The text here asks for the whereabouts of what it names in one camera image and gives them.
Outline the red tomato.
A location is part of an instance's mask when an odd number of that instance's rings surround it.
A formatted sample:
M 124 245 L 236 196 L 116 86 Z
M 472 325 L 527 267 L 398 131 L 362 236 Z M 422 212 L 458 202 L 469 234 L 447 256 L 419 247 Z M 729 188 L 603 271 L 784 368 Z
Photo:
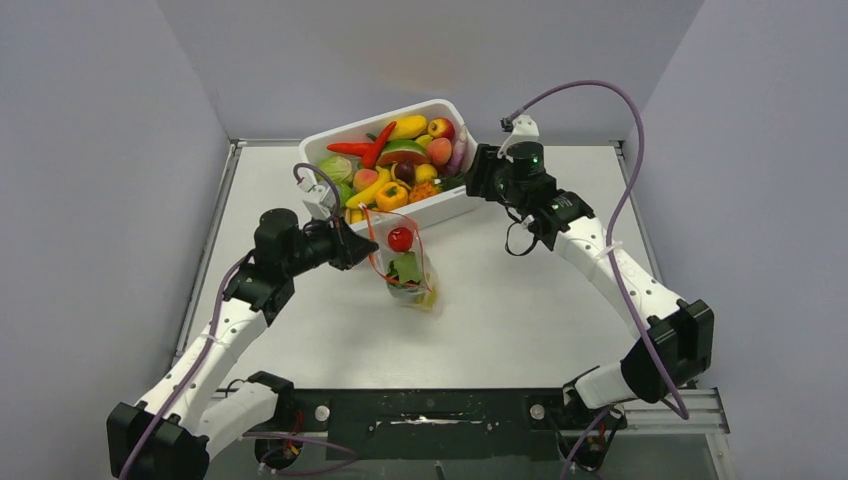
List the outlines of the red tomato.
M 388 247 L 397 253 L 410 251 L 413 247 L 414 241 L 414 232 L 410 228 L 404 226 L 393 228 L 387 234 Z

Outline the clear zip top bag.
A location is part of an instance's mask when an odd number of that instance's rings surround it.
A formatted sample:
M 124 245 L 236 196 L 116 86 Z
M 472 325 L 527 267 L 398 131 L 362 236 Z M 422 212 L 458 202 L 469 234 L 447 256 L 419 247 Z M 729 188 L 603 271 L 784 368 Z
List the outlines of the clear zip top bag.
M 402 307 L 435 312 L 440 307 L 438 274 L 425 250 L 418 224 L 396 212 L 365 210 L 367 233 L 378 245 L 369 255 L 393 301 Z

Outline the green leaf vegetable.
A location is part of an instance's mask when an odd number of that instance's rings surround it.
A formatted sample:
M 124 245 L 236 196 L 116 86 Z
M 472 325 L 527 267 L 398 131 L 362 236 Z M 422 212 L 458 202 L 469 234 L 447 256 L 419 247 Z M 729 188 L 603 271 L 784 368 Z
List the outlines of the green leaf vegetable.
M 386 268 L 386 283 L 391 288 L 418 288 L 424 282 L 421 261 L 412 251 L 398 254 Z

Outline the yellow green starfruit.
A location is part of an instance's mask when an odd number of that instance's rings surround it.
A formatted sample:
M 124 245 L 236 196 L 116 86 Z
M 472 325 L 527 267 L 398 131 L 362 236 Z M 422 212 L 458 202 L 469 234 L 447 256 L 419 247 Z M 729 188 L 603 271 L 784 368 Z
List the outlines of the yellow green starfruit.
M 422 311 L 432 311 L 438 304 L 439 293 L 436 290 L 423 292 L 419 295 L 414 306 Z

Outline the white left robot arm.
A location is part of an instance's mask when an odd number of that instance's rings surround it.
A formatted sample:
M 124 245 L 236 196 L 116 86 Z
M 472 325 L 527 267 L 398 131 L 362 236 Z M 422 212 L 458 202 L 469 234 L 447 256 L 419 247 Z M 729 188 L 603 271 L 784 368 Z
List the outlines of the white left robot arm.
M 339 217 L 301 226 L 289 209 L 263 213 L 253 248 L 224 274 L 201 333 L 153 388 L 109 414 L 112 475 L 204 478 L 221 450 L 273 416 L 287 388 L 283 379 L 262 374 L 259 382 L 210 403 L 241 355 L 292 298 L 295 278 L 324 264 L 349 270 L 378 249 Z

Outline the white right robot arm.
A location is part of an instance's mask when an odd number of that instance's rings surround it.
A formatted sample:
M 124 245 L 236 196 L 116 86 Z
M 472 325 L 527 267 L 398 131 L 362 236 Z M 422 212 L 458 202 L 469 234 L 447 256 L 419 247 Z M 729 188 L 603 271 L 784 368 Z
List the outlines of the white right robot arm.
M 662 402 L 688 418 L 681 385 L 711 363 L 714 313 L 661 284 L 615 242 L 578 194 L 558 187 L 537 142 L 477 146 L 465 174 L 471 197 L 502 205 L 515 224 L 575 267 L 623 318 L 635 339 L 618 362 L 590 369 L 563 388 L 562 411 L 585 427 L 602 408 L 629 400 Z

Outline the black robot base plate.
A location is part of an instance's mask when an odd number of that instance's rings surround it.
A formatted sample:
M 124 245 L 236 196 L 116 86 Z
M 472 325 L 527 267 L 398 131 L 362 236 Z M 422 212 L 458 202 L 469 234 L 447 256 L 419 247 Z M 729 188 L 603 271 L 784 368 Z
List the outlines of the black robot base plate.
M 278 401 L 259 432 L 324 437 L 328 460 L 554 461 L 582 444 L 574 459 L 602 464 L 624 413 L 603 419 L 562 388 L 299 389 Z

